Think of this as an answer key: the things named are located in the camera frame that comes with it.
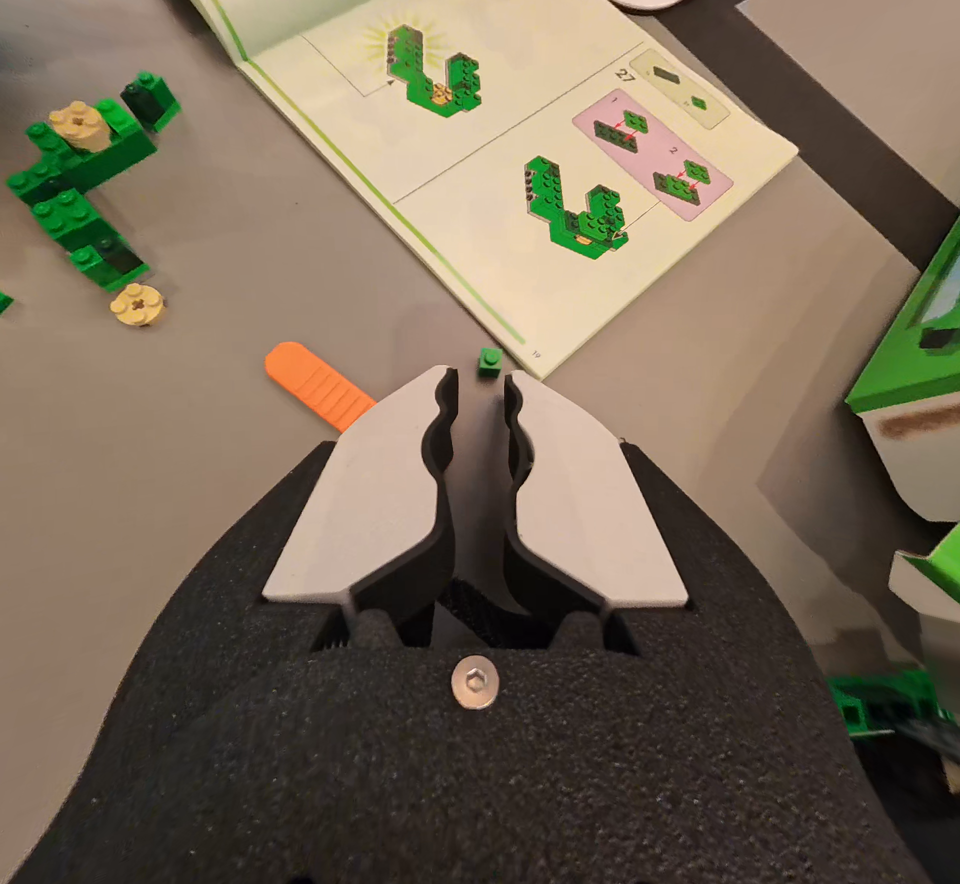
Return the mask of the green piece with square holes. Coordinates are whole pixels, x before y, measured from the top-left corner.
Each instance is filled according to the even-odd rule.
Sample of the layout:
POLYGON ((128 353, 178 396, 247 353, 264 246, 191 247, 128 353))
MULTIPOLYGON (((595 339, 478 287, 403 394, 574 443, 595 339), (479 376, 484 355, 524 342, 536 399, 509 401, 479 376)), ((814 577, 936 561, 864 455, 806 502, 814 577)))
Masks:
POLYGON ((940 704, 930 674, 920 668, 870 675, 836 675, 826 679, 850 739, 893 734, 898 723, 943 721, 956 724, 940 704))

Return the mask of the green and white cardboard box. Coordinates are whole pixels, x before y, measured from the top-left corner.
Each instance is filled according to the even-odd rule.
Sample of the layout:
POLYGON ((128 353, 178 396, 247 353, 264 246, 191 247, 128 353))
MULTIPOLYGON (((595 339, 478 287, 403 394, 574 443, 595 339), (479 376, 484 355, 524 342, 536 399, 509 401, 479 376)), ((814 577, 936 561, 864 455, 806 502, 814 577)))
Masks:
POLYGON ((846 396, 899 497, 959 518, 959 223, 954 222, 846 396))

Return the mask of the green assembly with tan round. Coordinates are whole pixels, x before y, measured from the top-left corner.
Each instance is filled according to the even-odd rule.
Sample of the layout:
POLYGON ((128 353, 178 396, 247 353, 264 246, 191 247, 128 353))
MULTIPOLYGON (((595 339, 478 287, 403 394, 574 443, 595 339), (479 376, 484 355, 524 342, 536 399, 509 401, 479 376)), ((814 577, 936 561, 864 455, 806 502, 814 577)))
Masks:
POLYGON ((25 138, 37 160, 6 179, 43 233, 67 254, 71 265, 103 291, 114 294, 152 273, 123 235, 94 207, 90 192, 131 170, 157 148, 145 128, 121 103, 105 98, 91 106, 105 126, 105 146, 71 145, 52 122, 32 122, 25 138))

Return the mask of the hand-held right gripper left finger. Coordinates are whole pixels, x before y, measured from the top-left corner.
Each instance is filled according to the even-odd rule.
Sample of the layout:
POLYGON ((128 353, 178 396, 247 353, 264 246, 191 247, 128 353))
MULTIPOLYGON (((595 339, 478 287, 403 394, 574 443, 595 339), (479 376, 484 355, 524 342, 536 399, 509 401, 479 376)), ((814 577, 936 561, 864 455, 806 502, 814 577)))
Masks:
POLYGON ((267 579, 278 605, 381 611, 407 646, 431 642, 455 532, 445 473, 459 373, 435 365, 342 432, 267 579))

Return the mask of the grey desk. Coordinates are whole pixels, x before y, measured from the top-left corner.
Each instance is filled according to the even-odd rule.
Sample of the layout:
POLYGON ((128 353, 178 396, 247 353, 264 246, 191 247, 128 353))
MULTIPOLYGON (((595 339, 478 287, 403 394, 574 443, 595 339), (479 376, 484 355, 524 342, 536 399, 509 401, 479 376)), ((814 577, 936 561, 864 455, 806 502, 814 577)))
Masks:
MULTIPOLYGON (((958 202, 901 203, 889 239, 819 170, 865 128, 794 60, 786 26, 827 0, 710 0, 706 37, 637 21, 750 111, 791 113, 790 165, 550 378, 648 450, 769 578, 830 674, 918 655, 886 590, 906 509, 843 405, 856 371, 958 202)), ((954 5, 958 0, 947 0, 954 5)), ((301 340, 368 393, 461 370, 449 493, 457 574, 507 607, 495 527, 506 493, 499 391, 473 374, 489 337, 261 98, 186 0, 2 0, 2 174, 23 129, 134 72, 183 114, 158 153, 96 197, 156 270, 155 328, 111 322, 2 189, 2 878, 42 836, 123 673, 191 566, 327 425, 262 360, 301 340)))

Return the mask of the green and white box flap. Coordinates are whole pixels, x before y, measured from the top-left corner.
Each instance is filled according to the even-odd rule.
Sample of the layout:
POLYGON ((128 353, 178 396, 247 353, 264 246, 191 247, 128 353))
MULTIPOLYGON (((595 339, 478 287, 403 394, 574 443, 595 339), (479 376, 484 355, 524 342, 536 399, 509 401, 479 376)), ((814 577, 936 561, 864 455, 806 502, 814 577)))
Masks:
POLYGON ((927 554, 896 551, 888 587, 918 615, 928 669, 958 686, 959 524, 927 554))

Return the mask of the tan round plate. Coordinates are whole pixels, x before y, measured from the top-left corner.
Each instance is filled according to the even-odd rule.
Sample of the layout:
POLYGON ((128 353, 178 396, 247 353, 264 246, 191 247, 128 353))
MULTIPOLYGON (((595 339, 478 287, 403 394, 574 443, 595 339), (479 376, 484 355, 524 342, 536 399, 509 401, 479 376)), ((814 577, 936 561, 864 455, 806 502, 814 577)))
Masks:
POLYGON ((156 288, 133 282, 114 296, 109 311, 125 326, 149 327, 162 319, 166 301, 156 288))

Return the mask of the dark green small brick stack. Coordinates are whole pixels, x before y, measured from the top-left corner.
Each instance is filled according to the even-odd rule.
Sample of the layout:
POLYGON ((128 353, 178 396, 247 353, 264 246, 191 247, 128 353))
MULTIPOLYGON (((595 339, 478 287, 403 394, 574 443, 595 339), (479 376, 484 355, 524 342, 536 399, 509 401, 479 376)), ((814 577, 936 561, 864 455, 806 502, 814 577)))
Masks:
POLYGON ((121 91, 121 99, 138 123, 159 134, 181 113, 182 106, 165 79, 142 71, 121 91))

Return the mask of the brick instruction booklet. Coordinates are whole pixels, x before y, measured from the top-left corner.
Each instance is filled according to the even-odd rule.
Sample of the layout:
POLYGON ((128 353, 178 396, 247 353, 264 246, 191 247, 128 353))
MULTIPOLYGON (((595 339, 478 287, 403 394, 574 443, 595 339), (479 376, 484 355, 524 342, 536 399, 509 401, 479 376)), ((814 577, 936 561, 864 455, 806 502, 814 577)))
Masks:
POLYGON ((189 0, 535 378, 798 156, 608 0, 189 0))

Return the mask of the orange brick separator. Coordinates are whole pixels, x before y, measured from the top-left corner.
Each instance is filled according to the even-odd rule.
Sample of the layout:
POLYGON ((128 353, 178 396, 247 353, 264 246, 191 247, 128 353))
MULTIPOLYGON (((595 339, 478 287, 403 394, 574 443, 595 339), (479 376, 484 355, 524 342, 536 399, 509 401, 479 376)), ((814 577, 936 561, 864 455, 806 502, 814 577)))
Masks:
POLYGON ((377 404, 302 343, 283 341, 265 358, 266 374, 308 410, 343 433, 377 404))

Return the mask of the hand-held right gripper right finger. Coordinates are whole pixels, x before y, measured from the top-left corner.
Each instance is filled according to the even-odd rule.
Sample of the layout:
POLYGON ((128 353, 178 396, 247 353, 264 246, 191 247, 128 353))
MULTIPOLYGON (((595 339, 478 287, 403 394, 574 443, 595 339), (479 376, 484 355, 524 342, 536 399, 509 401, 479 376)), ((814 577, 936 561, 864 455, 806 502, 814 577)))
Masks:
POLYGON ((605 648, 638 648, 622 614, 682 609, 690 593, 620 439, 521 370, 505 378, 503 404, 510 594, 553 631, 590 614, 605 648))

